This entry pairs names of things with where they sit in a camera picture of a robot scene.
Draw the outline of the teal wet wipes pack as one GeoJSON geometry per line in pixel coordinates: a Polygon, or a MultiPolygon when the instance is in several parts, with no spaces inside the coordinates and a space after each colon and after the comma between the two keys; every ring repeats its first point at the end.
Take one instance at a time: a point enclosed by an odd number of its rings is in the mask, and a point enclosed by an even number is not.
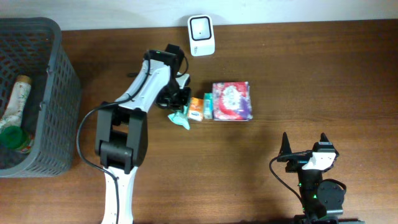
{"type": "Polygon", "coordinates": [[[188,106],[183,106],[182,110],[176,110],[172,114],[169,114],[167,117],[174,124],[183,126],[185,129],[190,130],[187,112],[188,106]]]}

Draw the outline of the orange small tissue pack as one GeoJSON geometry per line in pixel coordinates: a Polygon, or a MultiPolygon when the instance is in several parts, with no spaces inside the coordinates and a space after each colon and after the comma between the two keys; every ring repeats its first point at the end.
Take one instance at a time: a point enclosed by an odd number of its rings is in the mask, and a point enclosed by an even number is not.
{"type": "Polygon", "coordinates": [[[188,118],[195,121],[202,121],[204,118],[203,105],[203,99],[191,97],[187,113],[188,118]]]}

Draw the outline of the red purple tissue pack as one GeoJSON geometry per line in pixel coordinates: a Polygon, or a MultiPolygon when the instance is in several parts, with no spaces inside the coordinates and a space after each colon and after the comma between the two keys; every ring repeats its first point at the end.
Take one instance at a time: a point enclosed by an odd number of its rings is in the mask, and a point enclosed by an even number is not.
{"type": "Polygon", "coordinates": [[[218,82],[212,86],[213,118],[217,121],[253,119],[248,82],[218,82]]]}

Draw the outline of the small teal gum box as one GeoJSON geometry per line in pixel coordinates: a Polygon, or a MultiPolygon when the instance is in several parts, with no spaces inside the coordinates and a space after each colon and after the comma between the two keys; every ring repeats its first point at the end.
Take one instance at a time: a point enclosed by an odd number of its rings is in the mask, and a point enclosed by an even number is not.
{"type": "Polygon", "coordinates": [[[203,115],[205,119],[213,119],[213,94],[205,93],[204,95],[203,115]]]}

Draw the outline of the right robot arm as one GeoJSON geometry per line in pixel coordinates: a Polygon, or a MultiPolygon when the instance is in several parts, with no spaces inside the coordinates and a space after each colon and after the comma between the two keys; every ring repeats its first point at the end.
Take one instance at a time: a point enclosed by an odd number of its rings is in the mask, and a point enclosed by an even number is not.
{"type": "Polygon", "coordinates": [[[339,219],[343,214],[343,202],[347,191],[346,185],[335,179],[324,179],[323,173],[333,168],[339,156],[333,143],[325,133],[315,142],[311,150],[293,152],[286,133],[282,135],[282,143],[277,157],[269,163],[272,175],[299,199],[303,215],[296,215],[293,223],[362,223],[358,219],[339,219]],[[296,192],[286,184],[273,170],[273,162],[286,163],[286,173],[298,175],[296,192]]]}

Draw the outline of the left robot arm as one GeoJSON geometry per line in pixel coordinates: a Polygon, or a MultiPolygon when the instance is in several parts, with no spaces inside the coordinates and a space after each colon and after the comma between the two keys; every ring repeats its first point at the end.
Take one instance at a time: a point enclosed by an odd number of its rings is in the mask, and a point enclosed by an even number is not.
{"type": "Polygon", "coordinates": [[[191,97],[189,74],[180,73],[185,54],[169,44],[148,50],[140,72],[114,102],[98,110],[95,153],[105,171],[103,223],[133,223],[134,180],[148,148],[147,114],[152,105],[182,111],[191,97]]]}

